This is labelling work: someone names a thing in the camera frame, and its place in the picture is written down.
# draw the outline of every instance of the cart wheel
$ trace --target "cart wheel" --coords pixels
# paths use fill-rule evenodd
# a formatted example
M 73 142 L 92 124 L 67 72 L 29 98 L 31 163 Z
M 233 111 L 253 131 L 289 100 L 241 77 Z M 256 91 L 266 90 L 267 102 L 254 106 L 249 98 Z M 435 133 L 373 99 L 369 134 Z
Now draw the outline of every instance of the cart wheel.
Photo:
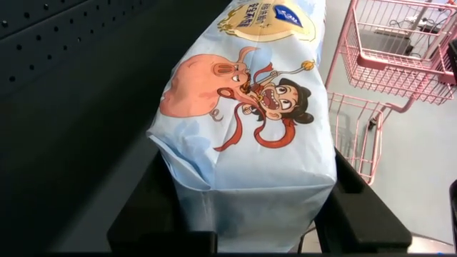
M 368 125 L 368 130 L 371 130 L 373 129 L 374 126 L 376 126 L 377 122 L 376 122 L 376 119 L 375 118 L 372 118 L 370 120 L 370 124 Z

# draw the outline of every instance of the pink shopping cart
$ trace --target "pink shopping cart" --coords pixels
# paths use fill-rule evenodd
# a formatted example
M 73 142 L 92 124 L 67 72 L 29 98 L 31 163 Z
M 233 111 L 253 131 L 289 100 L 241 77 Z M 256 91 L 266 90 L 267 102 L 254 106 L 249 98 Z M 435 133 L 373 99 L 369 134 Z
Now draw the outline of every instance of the pink shopping cart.
M 328 93 L 336 148 L 369 185 L 391 112 L 404 113 L 417 100 L 440 105 L 453 99 L 456 79 L 446 52 L 457 38 L 456 9 L 431 0 L 351 0 L 326 88 L 341 54 L 350 85 L 408 98 L 398 106 Z

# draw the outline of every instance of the blue logo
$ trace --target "blue logo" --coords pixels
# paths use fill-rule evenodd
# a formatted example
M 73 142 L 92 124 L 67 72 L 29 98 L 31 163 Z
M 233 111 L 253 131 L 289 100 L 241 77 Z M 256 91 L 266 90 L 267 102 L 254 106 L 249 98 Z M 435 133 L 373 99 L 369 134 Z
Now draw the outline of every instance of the blue logo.
M 303 28 L 300 19 L 297 17 L 297 15 L 295 15 L 295 13 L 286 6 L 280 4 L 275 5 L 274 11 L 276 12 L 277 19 L 287 21 L 289 23 L 292 23 L 293 25 L 297 25 Z

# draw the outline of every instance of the light blue package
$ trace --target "light blue package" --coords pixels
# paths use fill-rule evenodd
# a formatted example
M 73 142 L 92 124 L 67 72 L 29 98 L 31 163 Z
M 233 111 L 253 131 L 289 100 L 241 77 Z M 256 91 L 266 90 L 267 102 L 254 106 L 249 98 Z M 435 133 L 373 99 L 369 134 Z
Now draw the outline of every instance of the light blue package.
M 325 1 L 232 1 L 173 70 L 148 136 L 193 231 L 287 252 L 336 182 L 317 70 Z

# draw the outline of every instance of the cartoon boy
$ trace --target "cartoon boy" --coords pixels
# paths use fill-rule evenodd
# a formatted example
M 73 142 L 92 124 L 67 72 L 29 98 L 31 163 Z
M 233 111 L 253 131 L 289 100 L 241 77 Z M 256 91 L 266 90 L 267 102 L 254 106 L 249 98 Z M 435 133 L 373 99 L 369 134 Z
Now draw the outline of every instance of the cartoon boy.
M 309 124 L 313 122 L 314 117 L 306 112 L 308 108 L 308 98 L 311 92 L 289 79 L 281 79 L 278 85 L 271 81 L 278 76 L 276 71 L 272 71 L 267 79 L 251 87 L 246 92 L 251 98 L 257 100 L 257 104 L 239 103 L 234 110 L 236 121 L 235 133 L 222 146 L 215 148 L 216 151 L 223 151 L 233 144 L 237 144 L 243 134 L 243 126 L 238 116 L 238 108 L 241 107 L 243 113 L 255 114 L 258 116 L 257 121 L 262 121 L 262 125 L 255 129 L 254 138 L 266 148 L 281 148 L 287 146 L 295 137 L 295 125 Z M 230 94 L 219 90 L 221 96 L 230 98 Z M 285 133 L 282 138 L 276 141 L 268 141 L 261 137 L 260 133 L 266 125 L 266 119 L 274 121 L 282 120 Z

